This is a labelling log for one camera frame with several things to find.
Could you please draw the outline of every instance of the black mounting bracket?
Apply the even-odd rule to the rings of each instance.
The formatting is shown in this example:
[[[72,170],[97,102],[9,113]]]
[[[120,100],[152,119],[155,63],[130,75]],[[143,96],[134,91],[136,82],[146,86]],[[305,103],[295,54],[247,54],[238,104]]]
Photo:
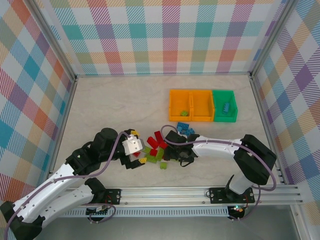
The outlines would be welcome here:
[[[245,190],[242,195],[238,195],[234,201],[231,201],[227,197],[225,187],[211,187],[209,188],[207,195],[210,197],[211,204],[246,204],[247,199],[249,204],[253,204],[255,202],[255,196],[251,187]]]
[[[119,205],[121,199],[121,189],[110,188],[105,190],[105,203],[112,205]],[[108,208],[102,206],[102,210],[97,211],[96,207],[88,207],[85,211],[86,215],[92,214],[93,221],[101,221],[104,217],[99,217],[106,215],[108,213]]]
[[[105,190],[106,203],[112,205],[119,205],[121,200],[121,189],[110,188]]]

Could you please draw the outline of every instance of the beige table surface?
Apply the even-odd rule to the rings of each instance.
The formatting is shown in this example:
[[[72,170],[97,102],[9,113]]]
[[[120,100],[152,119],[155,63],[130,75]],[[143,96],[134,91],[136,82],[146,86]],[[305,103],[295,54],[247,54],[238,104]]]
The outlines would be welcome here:
[[[65,162],[73,150],[92,141],[102,128],[113,128],[118,133],[135,129],[146,143],[147,138],[154,136],[154,132],[163,125],[176,126],[177,123],[169,122],[168,117],[170,89],[234,90],[238,106],[235,123],[189,122],[190,127],[197,134],[216,139],[240,139],[245,134],[252,134],[268,145],[246,75],[80,78],[54,170]],[[159,163],[150,162],[127,170],[121,166],[120,160],[116,160],[98,179],[106,187],[221,186],[239,170],[235,161],[214,156],[196,158],[188,167],[170,161],[166,170],[160,169]]]

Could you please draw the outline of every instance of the cable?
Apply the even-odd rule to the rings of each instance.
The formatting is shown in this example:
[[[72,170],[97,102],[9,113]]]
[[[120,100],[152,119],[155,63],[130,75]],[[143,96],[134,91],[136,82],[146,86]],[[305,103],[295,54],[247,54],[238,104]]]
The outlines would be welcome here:
[[[91,216],[93,215],[93,213],[91,213],[90,215],[89,215],[89,220],[90,220],[90,223],[91,224],[100,224],[100,223],[103,223],[103,222],[106,222],[106,221],[108,221],[109,219],[111,219],[115,214],[116,214],[116,207],[114,206],[114,205],[112,205],[112,204],[109,204],[109,203],[88,203],[88,204],[84,204],[84,206],[97,206],[97,205],[104,205],[104,206],[108,206],[108,207],[110,207],[110,208],[113,208],[114,209],[114,211],[113,211],[113,213],[111,214],[111,216],[108,216],[108,217],[105,217],[104,219],[102,219],[102,220],[100,220],[100,221],[93,221],[92,219],[91,219]]]
[[[244,197],[245,197],[245,200],[246,200],[246,206],[245,206],[244,209],[247,209],[248,208],[248,204],[249,204],[249,200],[248,200],[247,195],[244,195]]]
[[[176,146],[183,146],[183,145],[189,145],[189,144],[205,144],[205,143],[216,143],[216,144],[225,144],[225,145],[233,145],[239,148],[242,148],[244,150],[246,150],[248,153],[251,153],[256,159],[258,159],[258,161],[263,165],[263,167],[268,171],[268,173],[270,174],[270,177],[272,178],[273,181],[273,186],[271,188],[265,188],[265,187],[259,187],[257,188],[256,186],[252,186],[252,188],[254,189],[260,189],[260,190],[264,190],[267,192],[271,192],[273,190],[276,189],[277,187],[277,182],[276,182],[276,178],[275,175],[273,174],[273,172],[270,170],[270,168],[268,167],[268,165],[261,159],[261,157],[259,157],[254,151],[252,151],[251,149],[247,148],[246,146],[243,146],[239,143],[236,142],[231,142],[231,141],[226,141],[226,140],[214,140],[214,139],[208,139],[208,140],[198,140],[198,141],[188,141],[188,142],[183,142],[183,143],[176,143],[176,142],[172,142],[167,140],[164,135],[163,135],[163,130],[166,127],[170,127],[173,128],[175,130],[176,133],[178,133],[178,130],[172,126],[172,125],[164,125],[161,130],[160,130],[160,134],[162,136],[162,139],[164,139],[167,143],[171,144],[171,145],[176,145]]]
[[[129,136],[126,132],[124,132],[124,131],[122,131],[122,132],[119,133],[119,135],[116,137],[116,139],[115,139],[115,141],[114,141],[114,145],[113,145],[113,148],[112,148],[112,150],[111,150],[111,153],[110,153],[110,156],[109,156],[108,160],[106,161],[104,167],[103,167],[99,172],[94,173],[94,174],[92,174],[92,175],[89,174],[89,175],[76,175],[76,176],[64,176],[64,177],[59,177],[59,178],[55,178],[55,179],[53,180],[53,182],[52,182],[52,181],[49,181],[49,182],[47,182],[45,185],[39,187],[39,189],[37,189],[37,190],[34,192],[34,194],[30,195],[29,198],[28,198],[25,202],[23,202],[23,203],[21,204],[21,206],[15,211],[15,213],[10,217],[7,225],[5,226],[5,230],[4,230],[4,234],[3,234],[3,239],[4,239],[4,240],[8,240],[9,227],[10,227],[12,221],[14,220],[14,218],[18,215],[18,213],[19,213],[24,207],[26,207],[26,205],[31,201],[31,199],[33,199],[38,193],[40,193],[43,189],[45,189],[45,188],[48,187],[49,185],[51,185],[51,184],[53,184],[53,183],[56,183],[57,181],[61,181],[61,180],[94,178],[94,177],[102,174],[102,173],[107,169],[107,167],[109,166],[109,164],[110,164],[110,162],[111,162],[111,160],[112,160],[112,157],[113,157],[114,154],[115,154],[116,147],[117,147],[117,145],[118,145],[118,142],[119,142],[119,140],[120,140],[121,135],[125,135],[127,138],[130,137],[130,136]]]

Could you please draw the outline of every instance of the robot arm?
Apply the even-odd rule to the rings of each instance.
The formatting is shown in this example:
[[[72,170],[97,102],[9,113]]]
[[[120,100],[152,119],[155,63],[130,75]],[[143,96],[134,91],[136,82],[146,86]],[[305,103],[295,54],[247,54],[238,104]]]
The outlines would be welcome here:
[[[195,158],[204,156],[234,160],[241,171],[233,175],[226,185],[225,194],[231,201],[236,196],[242,195],[254,184],[266,185],[270,176],[262,163],[241,146],[256,153],[269,169],[273,168],[277,159],[277,156],[270,149],[249,134],[246,134],[242,139],[220,140],[198,134],[191,134],[186,138],[170,131],[165,137],[165,141],[169,146],[165,149],[164,159],[166,161],[170,159],[179,160],[183,167],[193,163]],[[188,142],[190,144],[175,145],[170,144],[170,142],[178,144]]]
[[[144,148],[143,141],[138,139],[137,135],[134,135],[132,129],[124,132],[127,136],[120,136],[112,160],[120,159],[121,164],[125,165],[127,169],[144,165],[139,160],[131,162],[129,156]],[[0,206],[7,222],[15,215],[10,228],[17,240],[34,239],[48,223],[76,206],[89,202],[105,203],[106,189],[96,178],[89,178],[84,185],[63,196],[61,194],[70,185],[79,181],[81,177],[66,178],[59,181],[56,181],[56,179],[71,176],[90,177],[89,174],[98,170],[101,163],[109,159],[117,137],[118,133],[114,129],[102,129],[96,134],[93,141],[73,151],[66,159],[65,164],[33,192],[16,202],[6,201]],[[37,191],[40,192],[23,206],[22,204],[28,201],[28,198]]]

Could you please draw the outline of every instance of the red lego brick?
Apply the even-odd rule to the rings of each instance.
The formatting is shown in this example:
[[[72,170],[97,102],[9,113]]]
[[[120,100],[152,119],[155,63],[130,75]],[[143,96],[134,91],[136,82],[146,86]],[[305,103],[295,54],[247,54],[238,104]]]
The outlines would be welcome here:
[[[157,141],[159,144],[164,141],[163,138],[162,138],[162,136],[161,136],[160,131],[155,131],[155,132],[154,132],[154,135],[155,135],[156,141]]]
[[[150,136],[146,142],[150,144],[153,149],[157,149],[159,147],[159,143],[152,136]]]
[[[135,157],[138,157],[139,155],[140,155],[140,151],[138,151],[138,152],[135,152],[135,153],[132,153]]]
[[[155,149],[151,149],[151,151],[150,151],[150,153],[149,153],[149,155],[151,155],[151,156],[156,156],[157,155],[157,153],[158,153],[158,150],[155,150]]]
[[[162,148],[163,150],[165,150],[165,149],[168,147],[168,144],[166,144],[166,143],[163,141],[163,142],[161,142],[161,143],[159,144],[159,147]]]

